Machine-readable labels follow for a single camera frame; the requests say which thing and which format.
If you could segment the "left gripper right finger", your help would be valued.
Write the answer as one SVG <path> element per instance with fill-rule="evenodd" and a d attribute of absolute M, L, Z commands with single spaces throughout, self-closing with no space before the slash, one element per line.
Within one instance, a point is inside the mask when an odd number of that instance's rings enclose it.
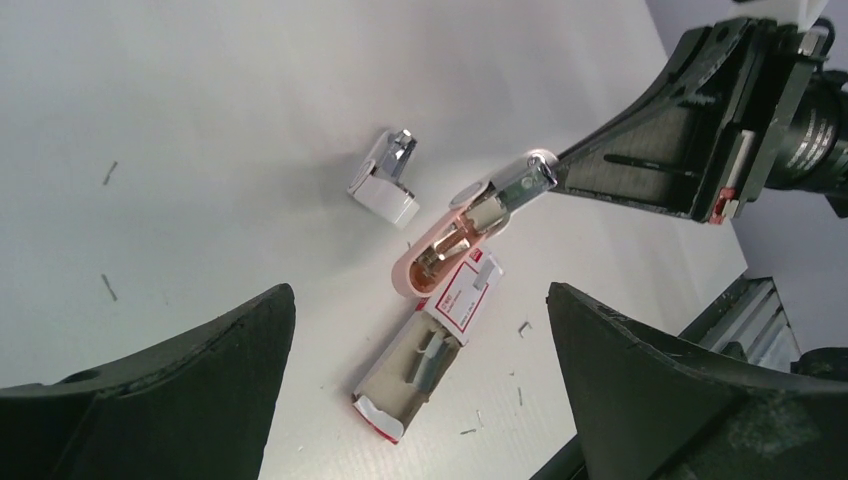
<path fill-rule="evenodd" d="M 847 351 L 757 366 L 566 283 L 546 299 L 576 436 L 550 479 L 843 479 Z"/>

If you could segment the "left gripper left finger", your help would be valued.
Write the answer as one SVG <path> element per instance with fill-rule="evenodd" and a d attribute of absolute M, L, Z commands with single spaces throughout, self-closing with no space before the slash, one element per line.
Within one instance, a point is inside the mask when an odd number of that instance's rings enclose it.
<path fill-rule="evenodd" d="M 122 359 L 1 392 L 5 479 L 255 479 L 296 325 L 293 289 Z"/>

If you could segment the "silver staple strip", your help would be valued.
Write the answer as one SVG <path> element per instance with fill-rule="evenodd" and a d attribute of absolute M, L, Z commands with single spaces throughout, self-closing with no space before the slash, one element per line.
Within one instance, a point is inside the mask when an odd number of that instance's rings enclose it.
<path fill-rule="evenodd" d="M 430 332 L 422 346 L 416 350 L 418 357 L 407 382 L 419 392 L 431 393 L 443 374 L 453 344 L 454 338 L 449 333 Z"/>

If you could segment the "red white staple box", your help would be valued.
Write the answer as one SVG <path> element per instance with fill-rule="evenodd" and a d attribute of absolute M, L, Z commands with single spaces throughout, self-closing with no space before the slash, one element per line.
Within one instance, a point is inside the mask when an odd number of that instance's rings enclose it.
<path fill-rule="evenodd" d="M 488 247 L 461 260 L 445 284 L 421 298 L 352 393 L 352 406 L 378 435 L 398 444 L 467 346 L 504 275 Z"/>

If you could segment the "single loose bent staple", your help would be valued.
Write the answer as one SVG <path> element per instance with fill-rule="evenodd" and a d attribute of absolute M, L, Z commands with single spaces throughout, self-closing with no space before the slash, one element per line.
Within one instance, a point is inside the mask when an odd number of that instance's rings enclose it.
<path fill-rule="evenodd" d="M 520 338 L 524 338 L 526 336 L 526 332 L 532 329 L 532 324 L 529 321 L 525 321 L 518 329 L 518 335 Z"/>

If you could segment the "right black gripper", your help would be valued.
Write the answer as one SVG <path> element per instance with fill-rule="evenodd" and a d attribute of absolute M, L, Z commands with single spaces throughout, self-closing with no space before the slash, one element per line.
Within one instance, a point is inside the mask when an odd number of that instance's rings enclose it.
<path fill-rule="evenodd" d="M 748 201 L 800 191 L 845 218 L 847 72 L 825 67 L 835 39 L 828 18 L 737 17 L 686 31 L 637 100 L 560 153 L 555 193 L 705 222 L 726 164 L 721 142 L 758 80 L 754 111 L 766 123 Z"/>

